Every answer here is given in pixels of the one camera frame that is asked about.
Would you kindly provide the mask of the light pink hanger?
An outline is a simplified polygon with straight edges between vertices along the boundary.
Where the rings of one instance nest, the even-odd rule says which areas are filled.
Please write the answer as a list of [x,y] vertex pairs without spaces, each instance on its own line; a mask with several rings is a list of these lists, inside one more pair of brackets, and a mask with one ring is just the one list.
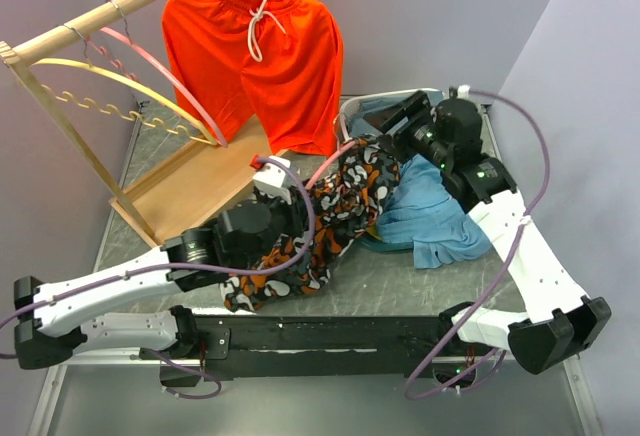
[[354,139],[349,140],[345,144],[343,144],[339,149],[337,149],[331,156],[329,156],[315,171],[315,173],[311,176],[311,178],[305,184],[305,188],[307,190],[311,190],[315,183],[320,179],[323,173],[346,151],[351,149],[356,144]]

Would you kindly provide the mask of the camouflage patterned shorts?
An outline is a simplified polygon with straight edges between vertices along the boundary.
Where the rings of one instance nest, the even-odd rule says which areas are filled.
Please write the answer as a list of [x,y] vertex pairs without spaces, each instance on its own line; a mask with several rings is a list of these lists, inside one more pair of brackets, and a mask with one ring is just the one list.
[[230,311],[255,311],[266,302],[310,295],[331,279],[339,259],[384,213],[400,182],[400,163],[383,137],[365,135],[337,158],[337,169],[309,190],[315,215],[310,248],[294,265],[270,275],[233,275],[221,284]]

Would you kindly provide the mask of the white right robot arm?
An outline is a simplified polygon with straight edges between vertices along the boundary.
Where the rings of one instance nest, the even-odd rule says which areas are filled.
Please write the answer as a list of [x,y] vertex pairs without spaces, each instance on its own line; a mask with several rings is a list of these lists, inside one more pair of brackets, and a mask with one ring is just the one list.
[[611,317],[602,297],[591,298],[562,266],[531,218],[504,164],[486,154],[483,117],[467,86],[437,105],[416,91],[366,116],[396,153],[419,154],[438,167],[451,196],[488,237],[524,301],[521,313],[465,303],[442,313],[438,345],[460,354],[471,343],[506,350],[531,374],[589,348]]

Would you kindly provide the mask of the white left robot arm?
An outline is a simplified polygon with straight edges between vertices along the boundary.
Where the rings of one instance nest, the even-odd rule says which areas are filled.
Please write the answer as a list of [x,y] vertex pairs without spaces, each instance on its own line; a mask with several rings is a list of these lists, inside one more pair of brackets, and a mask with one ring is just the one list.
[[120,265],[59,283],[21,278],[14,284],[12,357],[25,370],[52,367],[100,349],[138,347],[188,357],[201,339],[190,310],[144,316],[124,313],[122,307],[145,297],[226,283],[235,276],[269,275],[271,269],[257,269],[255,263],[279,237],[301,236],[301,248],[274,268],[287,269],[308,252],[314,229],[307,192],[261,193]]

